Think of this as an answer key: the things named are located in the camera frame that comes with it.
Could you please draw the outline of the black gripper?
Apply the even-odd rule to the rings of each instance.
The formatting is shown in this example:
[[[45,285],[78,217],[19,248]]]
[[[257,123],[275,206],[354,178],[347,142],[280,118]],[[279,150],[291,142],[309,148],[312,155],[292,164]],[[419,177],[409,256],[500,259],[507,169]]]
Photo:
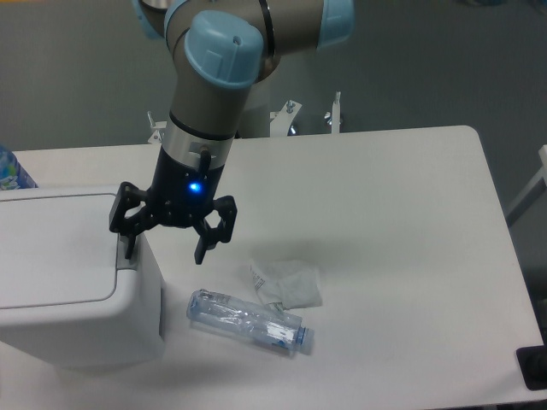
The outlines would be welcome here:
[[[233,196],[214,199],[223,166],[212,166],[212,155],[202,148],[197,167],[188,167],[160,149],[148,190],[122,182],[109,213],[109,230],[126,239],[125,258],[132,259],[138,235],[158,225],[193,227],[199,236],[194,251],[197,265],[203,263],[217,243],[232,240],[238,209]],[[220,221],[211,227],[206,217],[216,212]]]

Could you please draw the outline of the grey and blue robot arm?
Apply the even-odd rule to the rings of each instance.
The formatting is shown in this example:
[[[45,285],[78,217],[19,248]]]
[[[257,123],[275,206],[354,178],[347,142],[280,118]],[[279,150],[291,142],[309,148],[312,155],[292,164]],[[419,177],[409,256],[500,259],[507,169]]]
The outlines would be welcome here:
[[[165,40],[177,73],[151,185],[124,182],[109,229],[131,258],[138,236],[156,226],[193,228],[196,263],[228,243],[232,196],[215,192],[251,88],[280,57],[345,41],[355,27],[351,1],[137,1],[143,29]]]

